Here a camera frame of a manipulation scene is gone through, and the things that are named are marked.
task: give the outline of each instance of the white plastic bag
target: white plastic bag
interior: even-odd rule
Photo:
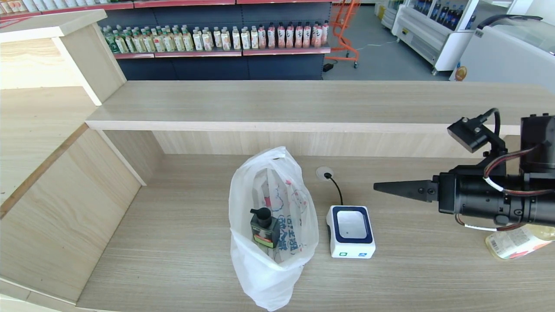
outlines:
[[[252,208],[268,207],[280,222],[275,249],[253,239]],[[229,192],[231,260],[243,291],[268,311],[291,299],[318,245],[318,220],[300,166],[285,147],[259,153],[233,175]]]

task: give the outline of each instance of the refrigerator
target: refrigerator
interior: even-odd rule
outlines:
[[[474,32],[450,80],[539,84],[555,93],[555,26],[541,17],[493,16]]]

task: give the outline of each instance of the power adapter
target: power adapter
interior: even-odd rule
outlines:
[[[330,71],[333,67],[334,67],[334,65],[333,65],[332,63],[324,64],[324,67],[323,67],[322,71],[323,71],[324,73],[325,73],[325,72],[328,72],[328,71]]]

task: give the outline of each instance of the glass display fridge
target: glass display fridge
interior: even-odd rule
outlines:
[[[405,0],[391,32],[432,64],[452,71],[476,25],[498,14],[526,14],[532,0]]]
[[[555,93],[555,26],[535,16],[480,23],[450,80],[540,84]]]

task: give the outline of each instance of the wire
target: wire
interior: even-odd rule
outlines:
[[[511,224],[511,225],[507,225],[505,227],[499,227],[499,228],[485,228],[485,227],[475,227],[473,225],[468,225],[466,223],[464,223],[461,220],[461,215],[460,214],[455,214],[455,221],[457,223],[459,223],[460,225],[462,225],[465,228],[470,228],[470,229],[475,229],[475,230],[482,230],[482,231],[492,231],[492,232],[505,232],[505,231],[510,231],[510,230],[514,230],[514,229],[518,229],[522,226],[525,225],[525,223],[521,223],[522,221],[522,217],[519,218],[518,223],[515,224]]]
[[[496,190],[498,190],[499,192],[502,192],[503,194],[507,194],[507,195],[528,197],[528,196],[539,196],[539,195],[544,195],[544,194],[549,194],[549,193],[555,192],[555,189],[541,189],[541,190],[511,190],[511,189],[505,189],[504,187],[500,186],[499,184],[495,183],[494,181],[492,181],[490,179],[491,171],[493,171],[493,169],[495,167],[497,167],[499,164],[504,163],[508,160],[515,159],[515,158],[521,157],[523,155],[526,155],[529,152],[536,149],[537,147],[539,147],[539,145],[536,145],[533,148],[529,148],[529,149],[518,150],[516,152],[510,152],[510,153],[499,156],[496,159],[492,160],[484,168],[484,175],[483,175],[484,180],[491,187],[493,187]]]
[[[324,178],[330,179],[335,184],[335,187],[337,188],[337,191],[339,192],[339,200],[341,201],[341,205],[343,206],[343,195],[341,194],[341,190],[339,189],[339,185],[331,177],[331,173],[329,173],[329,172],[324,173]]]
[[[497,108],[492,108],[490,110],[488,110],[486,113],[484,113],[484,115],[486,117],[491,116],[491,114],[493,114],[494,118],[495,118],[495,130],[494,133],[496,135],[499,135],[499,132],[501,130],[501,114],[499,113],[499,109]]]

